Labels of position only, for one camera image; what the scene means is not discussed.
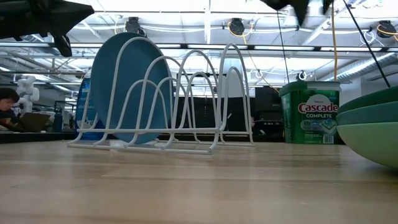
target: stacked bowls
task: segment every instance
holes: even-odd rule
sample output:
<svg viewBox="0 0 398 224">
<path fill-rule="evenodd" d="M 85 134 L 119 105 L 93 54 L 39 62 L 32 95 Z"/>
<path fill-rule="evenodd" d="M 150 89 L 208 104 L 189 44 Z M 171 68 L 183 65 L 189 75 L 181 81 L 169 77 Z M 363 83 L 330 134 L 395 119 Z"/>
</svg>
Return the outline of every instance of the stacked bowls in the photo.
<svg viewBox="0 0 398 224">
<path fill-rule="evenodd" d="M 342 105 L 336 119 L 339 135 L 353 151 L 398 168 L 398 86 Z"/>
</svg>

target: white wire dish rack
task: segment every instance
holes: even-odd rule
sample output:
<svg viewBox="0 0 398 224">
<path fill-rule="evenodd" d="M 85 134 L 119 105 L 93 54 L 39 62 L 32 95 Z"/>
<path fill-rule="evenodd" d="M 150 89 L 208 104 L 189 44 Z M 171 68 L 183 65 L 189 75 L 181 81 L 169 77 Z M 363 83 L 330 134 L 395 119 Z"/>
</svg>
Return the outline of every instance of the white wire dish rack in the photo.
<svg viewBox="0 0 398 224">
<path fill-rule="evenodd" d="M 144 38 L 144 37 L 132 38 L 132 39 L 128 40 L 122 46 L 121 50 L 119 51 L 118 59 L 116 61 L 116 67 L 114 70 L 113 89 L 111 90 L 111 98 L 109 101 L 108 118 L 106 121 L 102 121 L 105 124 L 105 128 L 104 129 L 95 129 L 94 128 L 98 122 L 98 115 L 97 115 L 93 125 L 90 128 L 81 128 L 81 129 L 77 130 L 78 136 L 76 137 L 75 140 L 68 143 L 68 147 L 83 147 L 83 148 L 108 149 L 108 150 L 114 149 L 114 150 L 119 150 L 119 151 L 132 151 L 132 152 L 160 151 L 160 152 L 178 152 L 178 153 L 192 153 L 192 154 L 211 154 L 215 150 L 215 147 L 218 144 L 222 144 L 224 146 L 228 145 L 228 146 L 246 146 L 246 147 L 254 145 L 253 139 L 252 139 L 252 130 L 251 130 L 251 112 L 250 112 L 248 77 L 246 74 L 246 68 L 244 66 L 242 55 L 241 55 L 238 47 L 235 44 L 228 44 L 224 48 L 223 54 L 221 56 L 219 74 L 223 74 L 224 58 L 225 58 L 225 55 L 226 55 L 228 49 L 230 49 L 230 50 L 235 49 L 237 51 L 239 58 L 241 60 L 241 63 L 242 63 L 244 78 L 243 78 L 242 74 L 239 72 L 239 69 L 237 69 L 236 67 L 229 68 L 226 77 L 223 77 L 222 75 L 217 76 L 215 73 L 215 69 L 210 62 L 210 59 L 200 50 L 191 50 L 183 58 L 181 64 L 179 64 L 178 61 L 176 61 L 174 58 L 169 57 L 169 56 L 158 57 L 147 68 L 145 77 L 142 80 L 136 81 L 135 83 L 133 83 L 131 85 L 129 91 L 126 94 L 126 98 L 124 100 L 124 106 L 123 106 L 122 112 L 120 114 L 120 119 L 119 119 L 118 125 L 116 126 L 116 128 L 113 128 L 113 129 L 109 128 L 111 114 L 112 114 L 111 108 L 113 106 L 116 82 L 118 80 L 118 67 L 119 67 L 121 54 L 123 53 L 124 49 L 127 47 L 128 44 L 130 44 L 133 41 L 137 41 L 137 40 L 144 40 L 144 41 L 150 42 L 154 47 L 157 48 L 157 46 L 153 42 L 151 42 L 149 39 Z M 213 86 L 211 84 L 210 79 L 203 72 L 196 72 L 190 78 L 188 78 L 188 75 L 186 74 L 185 70 L 183 69 L 183 66 L 184 66 L 187 58 L 193 53 L 202 55 L 208 62 L 209 66 L 211 68 L 211 71 L 213 72 L 213 76 L 215 79 L 215 86 Z M 149 77 L 150 71 L 152 70 L 152 67 L 157 62 L 162 61 L 162 60 L 172 60 L 180 67 L 180 69 L 177 74 L 177 78 L 173 78 L 171 75 L 171 72 L 169 70 L 169 77 L 164 78 L 160 83 L 156 84 L 156 83 L 150 81 L 148 79 L 148 77 Z M 246 126 L 246 131 L 224 131 L 224 129 L 226 127 L 226 122 L 227 122 L 227 107 L 228 107 L 228 97 L 229 97 L 228 96 L 228 83 L 229 83 L 228 80 L 234 74 L 237 74 L 237 76 L 239 78 L 239 81 L 241 84 L 241 93 L 244 96 L 243 97 L 243 109 L 244 109 L 244 122 L 245 122 L 245 126 Z M 213 100 L 213 112 L 214 112 L 214 116 L 215 116 L 215 127 L 213 127 L 213 128 L 196 128 L 195 106 L 193 104 L 193 91 L 192 91 L 191 84 L 192 84 L 193 79 L 197 76 L 204 77 L 210 87 L 210 90 L 211 90 L 211 95 L 212 95 L 212 100 Z M 187 89 L 185 89 L 184 86 L 181 85 L 181 79 L 183 77 L 185 77 L 188 81 Z M 139 111 L 138 111 L 136 128 L 135 129 L 121 129 L 120 127 L 121 127 L 122 120 L 124 119 L 124 112 L 126 110 L 127 103 L 129 102 L 130 92 L 134 88 L 137 88 L 136 86 L 139 83 L 142 84 L 142 87 L 141 87 L 141 100 L 140 100 L 139 107 L 138 107 Z M 170 96 L 169 97 L 170 97 L 170 112 L 171 113 L 170 113 L 169 118 L 167 118 L 167 115 L 166 115 L 167 114 L 166 113 L 166 105 L 165 105 L 165 101 L 164 101 L 165 96 L 160 90 L 161 86 L 165 83 L 169 83 L 169 87 L 170 87 Z M 175 85 L 176 93 L 177 93 L 177 94 L 175 94 L 174 100 L 172 100 L 172 98 L 174 97 L 174 94 L 172 91 L 173 84 Z M 153 96 L 152 108 L 150 109 L 149 119 L 148 119 L 148 121 L 141 121 L 141 114 L 142 114 L 142 107 L 143 107 L 143 102 L 144 102 L 144 98 L 145 98 L 146 85 L 152 85 L 156 89 L 155 89 L 155 93 L 154 93 L 155 95 Z M 215 100 L 216 93 L 213 90 L 214 87 L 216 87 L 216 89 L 218 90 L 218 94 L 220 94 L 220 97 L 224 96 L 223 110 L 221 110 L 221 107 L 222 107 L 221 100 L 217 100 L 217 101 Z M 183 91 L 183 94 L 185 96 L 179 96 L 180 89 Z M 90 99 L 90 93 L 91 93 L 91 87 L 88 90 L 87 99 Z M 166 123 L 165 129 L 151 129 L 150 128 L 150 122 L 151 122 L 154 110 L 159 110 L 159 108 L 155 108 L 155 102 L 156 102 L 158 95 L 160 96 L 160 98 L 163 102 L 163 114 L 165 116 L 165 121 L 167 121 L 169 119 L 171 120 L 171 127 L 169 127 Z M 177 108 L 178 108 L 178 103 L 179 103 L 179 100 L 178 100 L 179 97 L 184 97 L 185 100 L 184 100 L 184 104 L 183 104 L 181 122 L 180 122 L 179 127 L 176 127 Z M 191 106 L 189 106 L 189 103 L 188 103 L 189 98 L 191 100 Z M 86 100 L 85 109 L 83 112 L 83 118 L 85 118 L 86 114 L 87 114 L 88 102 L 89 102 L 89 100 Z M 187 120 L 188 120 L 189 128 L 183 128 L 183 126 L 184 126 L 183 121 L 186 120 L 185 119 L 186 116 L 188 116 Z M 141 122 L 147 123 L 146 128 L 140 128 Z M 89 133 L 89 132 L 104 133 L 104 135 L 103 135 L 102 139 L 100 139 L 99 141 L 95 141 L 95 142 L 94 141 L 92 141 L 92 142 L 81 141 L 81 137 L 82 137 L 83 133 Z M 107 140 L 108 135 L 114 134 L 114 133 L 134 133 L 134 138 L 130 142 L 124 142 L 123 144 L 112 145 L 112 144 L 106 143 L 105 141 Z M 135 141 L 137 140 L 138 135 L 144 134 L 144 133 L 168 133 L 168 134 L 170 134 L 170 137 L 169 137 L 168 141 L 160 141 L 158 139 L 155 139 L 154 141 L 149 142 L 147 144 L 134 144 Z M 193 134 L 195 141 L 191 141 L 191 142 L 179 141 L 175 137 L 175 133 L 185 133 L 185 134 L 191 133 L 191 134 Z M 199 141 L 197 134 L 214 134 L 214 140 L 213 140 L 213 142 Z M 248 135 L 250 142 L 245 142 L 245 143 L 226 142 L 223 139 L 223 134 Z M 210 146 L 208 147 L 207 150 L 173 149 L 174 143 L 178 143 L 178 142 L 184 143 L 184 144 L 204 144 L 204 145 L 210 145 Z"/>
</svg>

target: hanging cord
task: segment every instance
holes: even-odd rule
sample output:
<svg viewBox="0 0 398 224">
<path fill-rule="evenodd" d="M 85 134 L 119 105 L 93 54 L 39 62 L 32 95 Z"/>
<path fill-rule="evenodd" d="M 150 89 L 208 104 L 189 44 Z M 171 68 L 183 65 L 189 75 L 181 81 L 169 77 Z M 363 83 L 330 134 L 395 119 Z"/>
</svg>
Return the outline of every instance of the hanging cord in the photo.
<svg viewBox="0 0 398 224">
<path fill-rule="evenodd" d="M 290 83 L 290 80 L 289 80 L 289 71 L 287 70 L 287 62 L 286 62 L 284 38 L 282 37 L 282 29 L 280 28 L 279 11 L 278 11 L 278 10 L 276 10 L 276 14 L 277 14 L 277 17 L 278 17 L 278 26 L 279 26 L 280 42 L 282 43 L 282 51 L 283 51 L 283 53 L 284 53 L 284 60 L 285 60 L 285 68 L 286 68 L 287 83 Z"/>
<path fill-rule="evenodd" d="M 381 26 L 381 25 L 378 25 L 378 26 L 377 26 L 377 30 L 378 30 L 379 32 L 381 32 L 381 33 L 383 33 L 383 34 L 393 35 L 394 38 L 396 39 L 396 41 L 398 41 L 398 38 L 397 38 L 397 36 L 396 36 L 396 35 L 398 35 L 398 32 L 395 32 L 395 33 L 386 32 L 386 31 L 384 31 L 384 30 L 380 30 L 380 26 Z"/>
<path fill-rule="evenodd" d="M 355 23 L 355 26 L 356 26 L 356 28 L 359 30 L 359 34 L 361 34 L 362 39 L 365 41 L 365 44 L 366 44 L 366 46 L 368 47 L 369 52 L 371 53 L 372 58 L 373 58 L 374 62 L 376 63 L 377 68 L 378 68 L 379 71 L 380 71 L 381 76 L 382 76 L 383 79 L 384 79 L 384 82 L 386 83 L 387 87 L 390 88 L 390 87 L 391 87 L 391 86 L 390 86 L 390 83 L 388 82 L 388 80 L 387 80 L 387 78 L 386 78 L 386 75 L 384 74 L 383 69 L 382 69 L 381 66 L 380 66 L 379 61 L 377 61 L 377 58 L 376 58 L 376 56 L 374 55 L 371 46 L 370 46 L 369 43 L 366 41 L 365 36 L 364 36 L 364 34 L 363 34 L 361 28 L 359 27 L 359 25 L 358 25 L 358 23 L 356 22 L 356 19 L 355 19 L 353 13 L 351 12 L 351 9 L 349 8 L 349 6 L 348 6 L 346 0 L 343 0 L 343 2 L 344 2 L 344 5 L 347 7 L 347 10 L 348 10 L 350 16 L 353 18 L 353 21 L 354 21 L 354 23 Z"/>
<path fill-rule="evenodd" d="M 228 27 L 229 32 L 230 32 L 232 35 L 236 36 L 236 37 L 243 37 L 244 44 L 247 45 L 248 43 L 247 43 L 247 41 L 246 41 L 246 36 L 252 33 L 252 31 L 253 31 L 253 24 L 251 24 L 250 31 L 249 31 L 247 34 L 242 34 L 242 35 L 236 35 L 236 34 L 232 33 L 232 32 L 231 32 L 231 29 L 229 28 L 230 25 L 231 25 L 231 22 L 229 22 L 229 23 L 227 24 L 227 27 Z M 278 91 L 276 88 L 274 88 L 271 84 L 269 84 L 269 83 L 267 82 L 267 80 L 261 75 L 261 71 L 257 68 L 257 65 L 254 63 L 254 60 L 253 60 L 253 58 L 251 57 L 251 54 L 250 54 L 249 51 L 248 51 L 248 54 L 249 54 L 249 56 L 250 56 L 251 62 L 253 63 L 254 67 L 256 68 L 257 72 L 260 74 L 261 78 L 265 81 L 265 83 L 266 83 L 268 86 L 270 86 L 270 87 L 271 87 L 272 89 L 274 89 L 277 93 L 279 93 L 279 91 Z"/>
<path fill-rule="evenodd" d="M 374 41 L 378 42 L 382 47 L 384 47 L 384 44 L 382 42 L 380 42 L 380 40 L 377 39 L 377 34 L 373 31 L 373 30 L 367 30 L 363 32 L 365 38 L 366 37 L 370 37 L 370 40 L 368 40 L 368 38 L 366 38 L 366 41 L 371 44 Z M 365 45 L 365 41 L 362 39 L 362 37 L 359 37 L 359 40 L 362 42 L 362 44 L 360 46 Z"/>
<path fill-rule="evenodd" d="M 116 22 L 114 23 L 114 33 L 118 34 L 118 32 L 116 31 L 116 29 L 118 28 L 118 22 L 119 22 L 119 17 L 115 16 L 114 17 L 116 19 Z"/>
<path fill-rule="evenodd" d="M 335 32 L 335 2 L 331 3 L 331 33 L 333 35 L 333 50 L 335 53 L 335 79 L 337 82 L 337 48 L 336 48 L 336 32 Z"/>
</svg>

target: green plastic tub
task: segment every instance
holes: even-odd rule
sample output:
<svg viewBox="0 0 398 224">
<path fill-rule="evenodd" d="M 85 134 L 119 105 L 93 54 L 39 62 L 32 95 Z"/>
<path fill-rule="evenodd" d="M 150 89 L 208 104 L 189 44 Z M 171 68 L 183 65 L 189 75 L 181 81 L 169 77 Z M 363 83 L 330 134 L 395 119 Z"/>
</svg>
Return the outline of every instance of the green plastic tub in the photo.
<svg viewBox="0 0 398 224">
<path fill-rule="evenodd" d="M 335 144 L 340 91 L 338 82 L 293 82 L 281 88 L 286 142 Z"/>
</svg>

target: ceiling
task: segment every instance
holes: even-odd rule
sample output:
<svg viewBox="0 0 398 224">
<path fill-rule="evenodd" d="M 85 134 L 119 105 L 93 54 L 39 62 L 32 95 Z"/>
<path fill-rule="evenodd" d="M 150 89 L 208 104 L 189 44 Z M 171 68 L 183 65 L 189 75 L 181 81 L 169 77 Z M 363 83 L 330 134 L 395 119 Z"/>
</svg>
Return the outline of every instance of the ceiling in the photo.
<svg viewBox="0 0 398 224">
<path fill-rule="evenodd" d="M 333 36 L 330 21 L 330 13 L 325 16 L 320 13 L 322 1 L 312 1 L 308 8 L 308 17 L 303 27 L 297 30 L 297 21 L 294 10 L 291 7 L 279 11 L 269 8 L 260 0 L 73 0 L 83 4 L 90 4 L 96 11 L 95 14 L 85 19 L 74 27 L 68 36 L 73 43 L 103 43 L 113 35 L 124 32 L 124 23 L 128 17 L 138 17 L 141 27 L 148 38 L 156 44 L 203 44 L 226 45 L 235 43 L 244 45 L 242 37 L 231 35 L 228 22 L 231 18 L 241 18 L 246 27 L 245 34 L 247 45 L 284 45 L 292 46 L 333 46 Z M 350 0 L 354 3 L 352 12 L 362 30 L 369 27 L 375 28 L 380 20 L 390 20 L 398 26 L 396 13 L 396 0 Z M 365 45 L 361 41 L 360 34 L 343 7 L 342 0 L 336 0 L 336 44 L 339 47 L 358 47 Z M 366 34 L 367 40 L 373 47 L 395 47 L 397 41 L 394 38 L 382 39 L 374 32 Z M 1 42 L 13 42 L 13 39 L 0 40 Z M 34 35 L 30 42 L 51 42 L 51 37 L 42 38 Z M 72 91 L 77 91 L 81 78 L 74 74 L 86 72 L 93 64 L 98 48 L 73 48 L 72 58 L 63 58 L 50 47 L 4 47 L 8 52 L 0 50 L 0 67 L 8 71 L 26 71 L 29 73 L 40 72 L 44 74 L 56 69 L 57 72 L 48 74 L 44 79 L 51 82 L 72 82 L 74 85 L 59 85 Z M 9 52 L 18 53 L 24 58 L 16 58 Z M 181 62 L 187 49 L 162 49 L 164 55 L 172 56 Z M 203 50 L 216 70 L 219 69 L 222 50 Z M 264 80 L 256 73 L 256 68 L 271 85 L 284 85 L 289 80 L 294 80 L 298 72 L 305 71 L 308 79 L 319 80 L 327 76 L 334 69 L 333 52 L 294 52 L 286 51 L 286 61 L 281 51 L 257 50 L 248 54 L 242 51 L 246 70 L 248 71 L 249 84 L 265 84 Z M 229 51 L 227 58 L 237 58 L 236 52 Z M 338 67 L 344 67 L 357 60 L 371 58 L 367 52 L 340 52 L 338 54 Z M 169 63 L 171 71 L 178 67 Z M 187 72 L 210 72 L 206 60 L 203 57 L 192 55 L 184 67 Z M 397 65 L 389 65 L 388 72 L 397 70 Z M 371 72 L 366 77 L 372 79 L 379 72 Z M 204 83 L 203 78 L 197 78 L 197 83 Z M 204 87 L 197 87 L 198 92 L 206 94 Z"/>
</svg>

